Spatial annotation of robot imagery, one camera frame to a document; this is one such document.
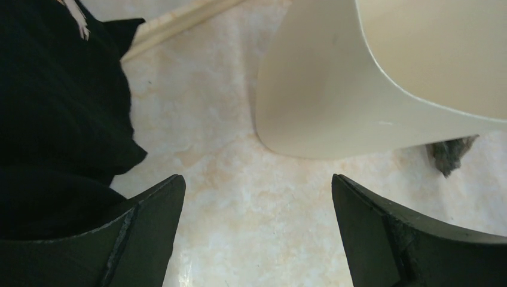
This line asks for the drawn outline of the dark translucent trash bag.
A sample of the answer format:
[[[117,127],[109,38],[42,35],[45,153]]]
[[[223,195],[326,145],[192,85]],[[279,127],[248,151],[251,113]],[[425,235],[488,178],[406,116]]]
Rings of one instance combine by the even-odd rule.
[[[425,145],[434,167],[448,178],[453,171],[461,167],[461,160],[472,148],[479,135],[435,142]]]

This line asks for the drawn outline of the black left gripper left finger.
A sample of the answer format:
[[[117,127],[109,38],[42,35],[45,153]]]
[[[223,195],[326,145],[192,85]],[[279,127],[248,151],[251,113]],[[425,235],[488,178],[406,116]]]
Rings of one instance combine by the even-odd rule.
[[[172,175],[73,236],[1,241],[2,286],[161,286],[185,180]]]

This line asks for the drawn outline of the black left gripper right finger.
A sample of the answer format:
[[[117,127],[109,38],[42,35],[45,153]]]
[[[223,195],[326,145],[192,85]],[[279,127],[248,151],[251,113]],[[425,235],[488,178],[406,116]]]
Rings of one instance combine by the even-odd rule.
[[[344,175],[332,199],[354,286],[505,286],[506,237],[431,218]]]

